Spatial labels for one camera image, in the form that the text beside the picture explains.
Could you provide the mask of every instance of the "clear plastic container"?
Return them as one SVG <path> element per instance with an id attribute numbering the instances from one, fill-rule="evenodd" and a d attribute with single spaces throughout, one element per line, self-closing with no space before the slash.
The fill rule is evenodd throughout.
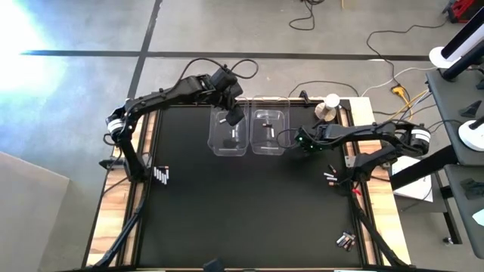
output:
<path id="1" fill-rule="evenodd" d="M 290 102 L 287 97 L 254 97 L 251 105 L 250 145 L 259 155 L 280 156 L 289 145 Z"/>
<path id="2" fill-rule="evenodd" d="M 245 117 L 236 125 L 224 122 L 228 111 L 212 106 L 208 146 L 217 156 L 243 156 L 249 146 L 249 101 L 238 98 Z"/>

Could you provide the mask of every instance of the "black mat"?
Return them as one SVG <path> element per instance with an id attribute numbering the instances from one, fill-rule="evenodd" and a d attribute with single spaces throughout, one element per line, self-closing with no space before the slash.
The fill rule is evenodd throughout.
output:
<path id="1" fill-rule="evenodd" d="M 348 199 L 327 185 L 327 164 L 343 167 L 342 150 L 309 159 L 217 157 L 206 145 L 209 107 L 163 113 L 155 165 L 169 184 L 152 184 L 140 267 L 360 267 L 358 250 L 337 248 L 352 229 Z M 290 111 L 291 127 L 314 124 L 313 108 Z"/>

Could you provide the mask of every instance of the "wooden table frame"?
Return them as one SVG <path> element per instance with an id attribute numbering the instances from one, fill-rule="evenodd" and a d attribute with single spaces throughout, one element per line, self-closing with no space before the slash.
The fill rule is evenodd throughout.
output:
<path id="1" fill-rule="evenodd" d="M 322 99 L 324 98 L 311 97 L 311 100 Z M 370 100 L 367 97 L 348 97 L 342 99 L 349 100 L 352 113 L 351 116 L 346 116 L 345 110 L 340 111 L 343 125 L 368 125 L 374 122 Z M 300 100 L 300 98 L 291 98 L 291 100 Z M 142 153 L 148 153 L 154 148 L 151 143 L 152 137 L 154 136 L 154 124 L 156 123 L 157 115 L 157 112 L 153 112 L 138 121 L 138 126 L 133 134 L 132 143 L 134 147 L 138 148 L 138 150 L 142 149 Z M 349 156 L 354 155 L 355 152 L 373 153 L 380 148 L 381 145 L 379 141 L 362 141 L 354 144 L 346 144 L 346 152 Z M 119 151 L 115 148 L 113 156 L 118 155 Z M 381 168 L 376 168 L 372 175 L 383 179 L 389 178 L 387 171 Z M 107 174 L 104 190 L 125 177 L 126 173 L 124 172 L 124 169 L 112 170 Z M 363 186 L 366 186 L 366 188 L 360 189 L 363 191 L 368 190 L 369 199 L 366 199 L 367 201 L 365 201 L 362 196 L 359 196 L 358 201 L 360 202 L 361 207 L 365 209 L 365 205 L 371 205 L 371 208 L 365 209 L 365 211 L 372 211 L 373 216 L 370 215 L 370 218 L 374 220 L 378 232 L 397 256 L 405 263 L 410 264 L 405 237 L 400 224 L 399 213 L 396 208 L 390 183 L 371 179 Z M 105 196 L 101 197 L 98 214 L 92 230 L 92 237 L 88 243 L 88 249 L 86 249 L 84 265 L 95 264 L 111 247 L 122 230 L 123 225 L 138 205 L 143 189 L 144 184 L 137 184 L 137 186 L 134 187 L 133 184 L 124 181 L 116 186 L 116 188 L 113 188 Z M 374 243 L 371 240 L 369 233 L 362 224 L 361 228 L 363 230 L 365 241 L 367 262 L 369 264 L 377 264 L 377 260 L 381 258 L 380 254 L 375 255 Z M 136 259 L 136 257 L 133 258 L 133 250 L 137 229 L 136 226 L 132 229 L 125 247 L 119 252 L 119 255 L 124 256 L 123 260 L 121 261 L 116 257 L 115 260 L 111 262 L 111 266 L 130 265 L 135 262 L 134 259 Z M 389 265 L 384 257 L 383 264 Z"/>

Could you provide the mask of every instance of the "white cable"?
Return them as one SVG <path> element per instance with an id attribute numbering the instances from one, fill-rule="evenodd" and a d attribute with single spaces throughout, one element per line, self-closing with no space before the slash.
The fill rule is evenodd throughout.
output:
<path id="1" fill-rule="evenodd" d="M 407 69 L 405 69 L 405 70 L 400 71 L 400 73 L 398 73 L 398 74 L 396 74 L 396 75 L 395 75 L 395 78 L 396 78 L 397 76 L 400 76 L 401 74 L 403 74 L 403 73 L 407 72 L 407 71 L 410 71 L 410 70 L 429 71 L 429 70 L 434 70 L 434 69 L 437 69 L 437 67 L 432 67 L 432 68 L 417 68 L 417 67 L 410 67 L 410 68 L 407 68 Z M 366 90 L 363 92 L 363 94 L 361 94 L 361 96 L 364 96 L 364 95 L 367 93 L 367 91 L 370 91 L 371 89 L 374 89 L 374 88 L 379 88 L 379 87 L 383 87 L 384 85 L 387 85 L 387 84 L 389 84 L 389 83 L 390 83 L 390 82 L 392 82 L 392 81 L 393 81 L 393 78 L 391 78 L 389 81 L 387 81 L 387 82 L 385 82 L 385 83 L 383 83 L 383 84 L 380 84 L 380 85 L 376 85 L 376 86 L 370 87 L 370 88 L 366 89 Z"/>

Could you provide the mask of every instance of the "floor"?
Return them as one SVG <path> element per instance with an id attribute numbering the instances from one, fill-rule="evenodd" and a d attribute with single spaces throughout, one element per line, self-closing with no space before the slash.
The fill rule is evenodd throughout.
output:
<path id="1" fill-rule="evenodd" d="M 3 2 L 0 109 L 8 114 L 0 115 L 0 150 L 73 181 L 39 269 L 67 270 L 82 264 L 105 174 L 98 161 L 110 155 L 101 140 L 104 119 L 126 97 L 169 87 L 189 59 L 206 56 L 229 65 L 241 57 L 259 57 L 259 74 L 241 81 L 247 97 L 285 96 L 309 80 L 345 82 L 361 94 L 390 78 L 388 63 L 369 60 L 377 58 L 365 44 L 370 32 L 404 30 L 413 24 L 437 26 L 445 20 L 440 12 L 446 2 L 345 0 L 342 10 L 339 1 L 327 0 L 314 8 L 313 31 L 287 25 L 307 16 L 299 0 Z M 430 49 L 446 44 L 461 27 L 447 23 L 406 35 L 376 34 L 370 43 L 396 60 L 397 72 L 429 68 L 431 63 L 424 60 Z M 238 69 L 252 72 L 249 64 Z M 199 62 L 187 74 L 213 71 L 211 63 Z M 399 81 L 412 97 L 426 89 L 423 71 L 407 72 Z M 402 105 L 389 86 L 367 93 L 374 110 L 394 112 Z M 354 95 L 340 85 L 301 89 L 314 96 Z M 418 108 L 433 103 L 430 98 Z M 439 120 L 435 107 L 414 117 L 428 125 Z M 433 135 L 431 152 L 446 144 L 440 128 Z M 401 219 L 413 264 L 482 270 L 482 260 L 473 256 L 458 216 L 464 239 L 459 246 L 441 243 L 448 236 L 442 215 L 401 213 Z"/>

